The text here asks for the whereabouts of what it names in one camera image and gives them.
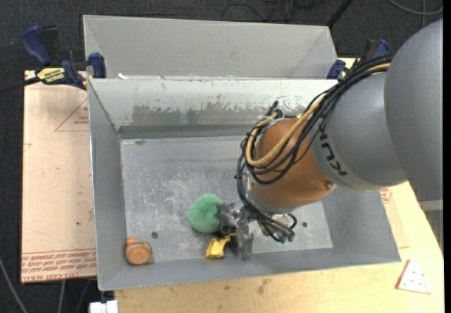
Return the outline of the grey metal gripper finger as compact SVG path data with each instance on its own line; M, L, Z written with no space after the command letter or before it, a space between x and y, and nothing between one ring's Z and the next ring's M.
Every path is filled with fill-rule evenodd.
M230 234L236 228L237 210L234 202L221 203L218 206L219 233Z
M253 251L254 234L249 232L249 226L238 226L236 229L238 254L241 258L248 258Z

